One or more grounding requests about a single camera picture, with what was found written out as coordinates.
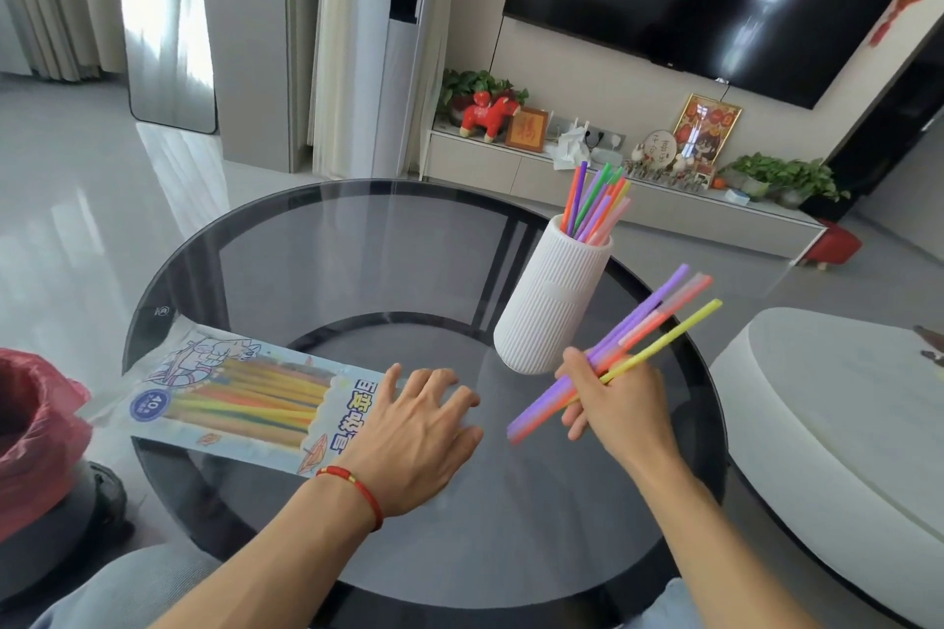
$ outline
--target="potted plant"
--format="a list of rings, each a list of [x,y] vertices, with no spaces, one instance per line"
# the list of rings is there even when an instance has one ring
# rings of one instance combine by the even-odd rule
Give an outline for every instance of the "potted plant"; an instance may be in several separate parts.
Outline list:
[[[720,172],[728,186],[740,189],[753,200],[759,200],[772,184],[780,181],[785,162],[760,152],[738,157]]]
[[[446,68],[442,71],[438,112],[447,114],[449,121],[459,127],[466,107],[473,102],[472,96],[481,91],[487,92],[492,100],[507,96],[523,105],[528,99],[528,88],[517,91],[510,80],[497,80],[488,70],[457,72]]]
[[[781,174],[782,189],[777,194],[777,204],[787,209],[796,209],[809,197],[822,195],[832,201],[847,200],[850,193],[839,191],[832,179],[832,170],[822,159],[811,162],[793,160],[785,165]]]

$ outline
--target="round blue label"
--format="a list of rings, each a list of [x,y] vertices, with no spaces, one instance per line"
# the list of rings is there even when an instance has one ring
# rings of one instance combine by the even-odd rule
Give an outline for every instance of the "round blue label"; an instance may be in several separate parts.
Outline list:
[[[157,421],[170,403],[169,393],[163,390],[146,390],[131,402],[131,418],[143,423]]]

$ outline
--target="forearm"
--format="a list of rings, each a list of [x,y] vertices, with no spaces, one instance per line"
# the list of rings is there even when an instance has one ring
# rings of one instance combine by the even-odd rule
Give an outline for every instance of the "forearm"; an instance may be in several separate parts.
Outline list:
[[[631,473],[706,629],[817,629],[680,458]]]
[[[351,484],[309,480],[151,629],[303,629],[373,523],[370,506]]]

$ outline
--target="dark doorway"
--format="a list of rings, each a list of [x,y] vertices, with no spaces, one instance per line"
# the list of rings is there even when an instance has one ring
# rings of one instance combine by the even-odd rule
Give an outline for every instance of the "dark doorway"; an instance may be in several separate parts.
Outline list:
[[[806,214],[841,219],[863,195],[870,194],[904,155],[938,121],[944,107],[944,26],[931,35],[885,96],[830,160],[836,186],[848,200],[810,198]]]

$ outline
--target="red stool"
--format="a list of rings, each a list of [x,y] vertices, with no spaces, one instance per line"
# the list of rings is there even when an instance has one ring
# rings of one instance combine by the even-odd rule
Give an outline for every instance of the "red stool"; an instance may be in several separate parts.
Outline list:
[[[822,236],[803,255],[800,264],[815,262],[820,271],[825,271],[830,264],[845,264],[853,258],[853,254],[862,249],[859,237],[847,229],[843,229],[832,221],[819,219],[820,224],[826,227]]]

